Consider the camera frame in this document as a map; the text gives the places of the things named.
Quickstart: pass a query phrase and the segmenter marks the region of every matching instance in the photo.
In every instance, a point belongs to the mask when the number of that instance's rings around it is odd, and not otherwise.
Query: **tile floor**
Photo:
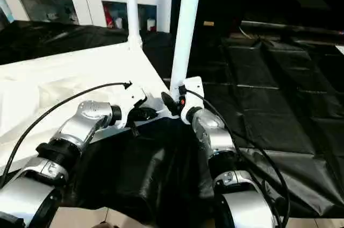
[[[120,228],[149,228],[117,211],[101,208],[86,210],[80,208],[59,208],[50,228],[91,228],[106,220]],[[298,219],[290,218],[287,228],[342,228],[344,219]],[[203,228],[215,228],[210,220]]]

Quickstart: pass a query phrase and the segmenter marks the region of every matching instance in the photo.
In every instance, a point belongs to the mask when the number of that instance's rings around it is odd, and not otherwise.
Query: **wrinkled black fabric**
[[[142,39],[168,84],[170,35],[143,33]],[[125,40],[125,33],[94,26],[14,22],[0,32],[0,64]],[[294,217],[344,217],[343,63],[335,47],[244,39],[209,41],[190,57],[188,76],[202,77],[205,97],[231,129],[257,141],[278,164]],[[106,204],[142,222],[170,226],[178,215],[188,216],[190,224],[208,216],[209,174],[189,127],[164,119],[140,133],[141,138],[129,132],[91,145],[66,204]],[[283,192],[272,168],[244,140],[234,139],[259,167],[256,174],[268,182],[283,213]]]

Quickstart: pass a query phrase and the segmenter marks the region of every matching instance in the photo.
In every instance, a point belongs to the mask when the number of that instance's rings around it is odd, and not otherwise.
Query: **black plastic sheet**
[[[170,35],[141,35],[147,57],[168,84]],[[126,37],[94,26],[14,22],[0,32],[0,64]],[[210,41],[190,57],[188,76],[202,77],[205,97],[231,129],[257,141],[278,164],[294,217],[344,217],[342,63],[344,55],[335,47],[258,40]],[[129,132],[91,145],[65,203],[105,204],[165,226],[186,216],[193,226],[211,215],[211,181],[190,127],[164,119],[139,131],[143,137],[133,139]],[[234,139],[259,167],[256,173],[268,182],[266,189],[282,213],[285,201],[272,168],[244,140]]]

